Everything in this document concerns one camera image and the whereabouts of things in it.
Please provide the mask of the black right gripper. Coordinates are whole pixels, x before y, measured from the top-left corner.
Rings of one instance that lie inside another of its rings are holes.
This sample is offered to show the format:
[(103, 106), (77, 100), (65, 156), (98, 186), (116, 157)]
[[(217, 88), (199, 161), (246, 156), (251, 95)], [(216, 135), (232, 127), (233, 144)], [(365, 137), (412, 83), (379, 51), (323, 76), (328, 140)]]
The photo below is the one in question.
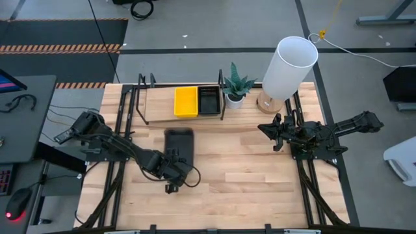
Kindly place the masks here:
[(275, 123), (259, 124), (257, 126), (257, 128), (270, 140), (276, 141), (274, 151), (279, 151), (283, 147), (284, 140), (290, 144), (303, 145), (303, 140), (300, 139), (300, 121), (298, 112), (292, 112), (290, 115), (285, 116), (283, 123), (281, 123), (281, 114), (277, 113), (274, 117), (274, 122)]

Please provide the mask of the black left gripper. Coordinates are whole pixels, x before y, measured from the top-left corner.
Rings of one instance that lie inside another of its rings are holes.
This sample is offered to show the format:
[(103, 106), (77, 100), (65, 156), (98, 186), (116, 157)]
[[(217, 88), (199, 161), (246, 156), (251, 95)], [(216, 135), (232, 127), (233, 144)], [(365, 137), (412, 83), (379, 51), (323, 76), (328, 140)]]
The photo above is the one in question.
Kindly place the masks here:
[[(178, 149), (167, 149), (165, 151), (161, 171), (162, 176), (165, 179), (175, 184), (172, 185), (173, 193), (179, 191), (179, 187), (177, 185), (183, 185), (185, 183), (185, 180), (191, 170), (192, 159), (180, 156)], [(165, 193), (172, 193), (172, 186), (171, 184), (166, 184)]]

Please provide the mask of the green plant in white pot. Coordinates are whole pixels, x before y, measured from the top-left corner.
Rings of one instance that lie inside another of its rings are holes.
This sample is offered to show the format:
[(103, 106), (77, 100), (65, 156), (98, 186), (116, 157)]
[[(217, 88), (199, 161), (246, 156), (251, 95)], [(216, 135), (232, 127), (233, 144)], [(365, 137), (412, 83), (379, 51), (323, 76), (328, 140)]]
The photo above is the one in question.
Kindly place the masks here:
[(254, 87), (256, 79), (241, 78), (234, 62), (230, 66), (231, 77), (225, 78), (226, 88), (223, 93), (226, 97), (226, 105), (230, 109), (239, 109), (250, 90)]

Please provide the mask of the white shade lamp wooden base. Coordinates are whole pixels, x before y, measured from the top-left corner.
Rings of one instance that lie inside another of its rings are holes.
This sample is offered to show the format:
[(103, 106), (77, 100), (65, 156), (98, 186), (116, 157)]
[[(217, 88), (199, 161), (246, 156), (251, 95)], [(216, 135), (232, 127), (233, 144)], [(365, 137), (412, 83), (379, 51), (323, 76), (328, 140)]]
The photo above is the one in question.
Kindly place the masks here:
[(310, 40), (299, 36), (280, 40), (263, 77), (257, 108), (265, 114), (279, 112), (283, 102), (298, 90), (318, 58), (317, 48)]

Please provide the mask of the black plastic basket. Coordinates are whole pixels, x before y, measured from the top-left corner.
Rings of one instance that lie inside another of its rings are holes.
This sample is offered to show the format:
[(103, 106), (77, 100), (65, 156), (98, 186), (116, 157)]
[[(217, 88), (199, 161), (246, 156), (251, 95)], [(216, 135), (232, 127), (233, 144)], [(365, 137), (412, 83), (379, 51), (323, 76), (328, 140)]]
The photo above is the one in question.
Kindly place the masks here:
[(198, 87), (198, 114), (200, 116), (214, 116), (220, 114), (219, 86)]

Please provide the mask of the white plastic object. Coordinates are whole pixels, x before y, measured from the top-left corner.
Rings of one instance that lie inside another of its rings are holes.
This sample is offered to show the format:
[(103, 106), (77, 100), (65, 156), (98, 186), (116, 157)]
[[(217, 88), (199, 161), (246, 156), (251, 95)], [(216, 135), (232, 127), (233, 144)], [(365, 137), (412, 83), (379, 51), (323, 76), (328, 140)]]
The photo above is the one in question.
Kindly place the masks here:
[(416, 136), (385, 150), (383, 159), (403, 184), (416, 187)]

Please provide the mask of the black box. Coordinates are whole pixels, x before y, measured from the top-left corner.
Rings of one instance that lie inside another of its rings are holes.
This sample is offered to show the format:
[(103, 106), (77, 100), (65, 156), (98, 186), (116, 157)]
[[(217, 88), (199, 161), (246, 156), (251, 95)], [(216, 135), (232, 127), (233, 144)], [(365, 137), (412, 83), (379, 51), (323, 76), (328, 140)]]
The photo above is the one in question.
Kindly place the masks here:
[(398, 111), (416, 111), (416, 67), (399, 67), (383, 78), (387, 96)]

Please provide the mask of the black computer mouse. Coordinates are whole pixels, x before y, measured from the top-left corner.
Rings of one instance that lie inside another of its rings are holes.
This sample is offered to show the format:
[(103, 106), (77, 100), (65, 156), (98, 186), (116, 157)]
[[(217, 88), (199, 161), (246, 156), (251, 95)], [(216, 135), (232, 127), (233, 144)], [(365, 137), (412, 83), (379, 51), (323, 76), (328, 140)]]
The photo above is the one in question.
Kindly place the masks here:
[(27, 206), (32, 196), (30, 188), (21, 188), (11, 196), (6, 205), (5, 217), (8, 222), (17, 223), (27, 216)]

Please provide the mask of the gray desk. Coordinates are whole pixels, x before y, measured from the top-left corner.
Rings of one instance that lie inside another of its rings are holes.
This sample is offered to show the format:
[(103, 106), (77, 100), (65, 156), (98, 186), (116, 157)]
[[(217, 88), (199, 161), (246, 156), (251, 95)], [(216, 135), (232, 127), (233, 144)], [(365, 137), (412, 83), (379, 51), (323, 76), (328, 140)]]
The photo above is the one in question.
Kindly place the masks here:
[[(46, 115), (55, 91), (57, 77), (54, 75), (18, 77), (27, 86), (26, 90), (0, 94), (0, 164), (29, 162), (36, 151)], [(33, 95), (22, 98), (10, 113), (7, 103), (23, 94)]]

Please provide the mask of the gray metal table foot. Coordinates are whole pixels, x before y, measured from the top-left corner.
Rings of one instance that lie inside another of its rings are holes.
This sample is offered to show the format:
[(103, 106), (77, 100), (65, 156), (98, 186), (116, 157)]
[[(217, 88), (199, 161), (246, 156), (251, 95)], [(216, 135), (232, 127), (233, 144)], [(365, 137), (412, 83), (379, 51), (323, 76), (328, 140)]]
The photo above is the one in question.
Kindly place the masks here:
[(389, 24), (414, 24), (416, 15), (403, 15), (414, 0), (400, 0), (400, 2), (386, 15), (362, 16), (356, 20), (356, 25), (389, 25)]

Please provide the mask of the black keyboard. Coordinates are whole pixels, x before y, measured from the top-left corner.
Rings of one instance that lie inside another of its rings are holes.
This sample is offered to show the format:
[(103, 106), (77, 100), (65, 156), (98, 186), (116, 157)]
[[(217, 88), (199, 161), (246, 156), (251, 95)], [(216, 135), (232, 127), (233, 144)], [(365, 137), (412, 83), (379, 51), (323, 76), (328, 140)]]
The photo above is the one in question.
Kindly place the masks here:
[(0, 196), (8, 196), (12, 190), (14, 164), (0, 164)]

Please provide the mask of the black hazard striped floor mat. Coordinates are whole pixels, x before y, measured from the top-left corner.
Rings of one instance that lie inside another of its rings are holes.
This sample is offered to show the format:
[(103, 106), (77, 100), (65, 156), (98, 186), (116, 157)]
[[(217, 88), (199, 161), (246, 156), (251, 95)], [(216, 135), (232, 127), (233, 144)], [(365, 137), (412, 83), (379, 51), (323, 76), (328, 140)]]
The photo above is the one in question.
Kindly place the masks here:
[(0, 69), (14, 77), (54, 75), (58, 89), (104, 88), (116, 66), (126, 18), (0, 20)]

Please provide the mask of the computer monitor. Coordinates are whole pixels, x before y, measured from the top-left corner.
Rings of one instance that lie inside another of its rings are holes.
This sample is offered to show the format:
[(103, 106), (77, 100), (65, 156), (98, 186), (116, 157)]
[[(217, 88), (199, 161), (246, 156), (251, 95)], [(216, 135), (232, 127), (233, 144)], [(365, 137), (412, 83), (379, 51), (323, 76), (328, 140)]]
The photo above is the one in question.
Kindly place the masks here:
[(0, 69), (0, 94), (26, 90), (27, 86)]

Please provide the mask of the wooden shelf with black frame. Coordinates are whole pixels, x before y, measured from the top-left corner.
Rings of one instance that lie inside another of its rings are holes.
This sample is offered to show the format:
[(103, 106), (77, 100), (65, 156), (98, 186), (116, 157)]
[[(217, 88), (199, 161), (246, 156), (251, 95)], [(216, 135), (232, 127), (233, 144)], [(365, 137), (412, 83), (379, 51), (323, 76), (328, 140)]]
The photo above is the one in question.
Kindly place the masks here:
[[(198, 114), (198, 87), (219, 86), (220, 114), (200, 116)], [(157, 83), (150, 75), (150, 83), (139, 76), (136, 86), (136, 111), (145, 124), (151, 122), (171, 122), (208, 118), (224, 118), (226, 97), (223, 93), (225, 82), (222, 70), (219, 71), (216, 83)]]

